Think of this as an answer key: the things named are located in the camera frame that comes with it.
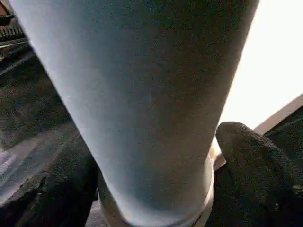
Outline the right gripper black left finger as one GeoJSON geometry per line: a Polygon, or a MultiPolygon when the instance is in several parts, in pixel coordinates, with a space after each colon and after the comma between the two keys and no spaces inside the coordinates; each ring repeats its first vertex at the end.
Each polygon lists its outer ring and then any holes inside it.
{"type": "Polygon", "coordinates": [[[2,227],[83,227],[95,201],[98,166],[80,135],[1,206],[2,227]]]}

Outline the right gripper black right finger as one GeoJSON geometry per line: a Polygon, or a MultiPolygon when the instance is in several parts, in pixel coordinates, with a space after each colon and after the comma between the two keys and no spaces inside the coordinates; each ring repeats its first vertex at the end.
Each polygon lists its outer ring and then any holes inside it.
{"type": "Polygon", "coordinates": [[[216,131],[226,164],[215,172],[209,227],[303,224],[303,124],[261,135],[239,122],[216,131]]]}

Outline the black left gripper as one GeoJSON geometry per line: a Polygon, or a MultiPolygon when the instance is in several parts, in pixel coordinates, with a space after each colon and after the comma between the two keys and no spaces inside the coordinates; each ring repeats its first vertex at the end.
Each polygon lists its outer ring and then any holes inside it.
{"type": "Polygon", "coordinates": [[[15,19],[15,15],[0,16],[0,47],[6,48],[9,46],[27,43],[27,37],[22,30],[22,27],[15,19]]]}

